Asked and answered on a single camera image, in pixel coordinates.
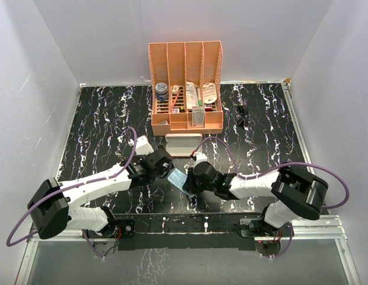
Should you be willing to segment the blue cleaning cloth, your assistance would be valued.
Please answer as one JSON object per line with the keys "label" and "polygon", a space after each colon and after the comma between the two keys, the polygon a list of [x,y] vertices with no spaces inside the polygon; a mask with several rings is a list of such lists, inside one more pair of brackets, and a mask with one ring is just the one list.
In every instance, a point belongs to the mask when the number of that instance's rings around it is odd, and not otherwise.
{"label": "blue cleaning cloth", "polygon": [[183,186],[186,182],[187,175],[181,172],[179,169],[173,169],[170,174],[167,176],[167,180],[175,186],[180,192],[188,196],[189,198],[194,197],[194,194],[184,190]]}

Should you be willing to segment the pink glasses case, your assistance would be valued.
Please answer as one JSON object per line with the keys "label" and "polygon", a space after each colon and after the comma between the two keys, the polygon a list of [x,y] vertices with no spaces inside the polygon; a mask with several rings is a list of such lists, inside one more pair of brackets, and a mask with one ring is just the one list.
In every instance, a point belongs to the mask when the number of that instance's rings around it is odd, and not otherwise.
{"label": "pink glasses case", "polygon": [[189,157],[202,141],[202,134],[167,134],[166,151],[172,157]]}

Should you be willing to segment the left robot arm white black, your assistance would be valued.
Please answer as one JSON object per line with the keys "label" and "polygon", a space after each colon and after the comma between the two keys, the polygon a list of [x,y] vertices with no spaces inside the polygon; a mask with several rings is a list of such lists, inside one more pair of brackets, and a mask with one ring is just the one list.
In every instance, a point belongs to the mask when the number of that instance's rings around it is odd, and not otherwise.
{"label": "left robot arm white black", "polygon": [[87,208],[85,204],[114,192],[149,185],[157,178],[165,178],[173,168],[172,156],[159,147],[150,154],[136,155],[129,162],[76,181],[46,179],[27,208],[42,240],[68,229],[112,237],[120,226],[110,208]]}

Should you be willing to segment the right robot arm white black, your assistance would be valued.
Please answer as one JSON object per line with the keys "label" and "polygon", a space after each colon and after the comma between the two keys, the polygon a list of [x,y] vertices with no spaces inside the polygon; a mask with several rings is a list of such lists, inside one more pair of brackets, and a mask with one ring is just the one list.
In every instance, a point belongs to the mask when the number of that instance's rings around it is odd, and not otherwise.
{"label": "right robot arm white black", "polygon": [[298,166],[284,166],[266,175],[238,175],[214,169],[207,161],[188,170],[182,189],[189,194],[210,191],[223,200],[275,197],[258,219],[236,226],[249,236],[275,236],[286,223],[299,217],[318,220],[328,184]]}

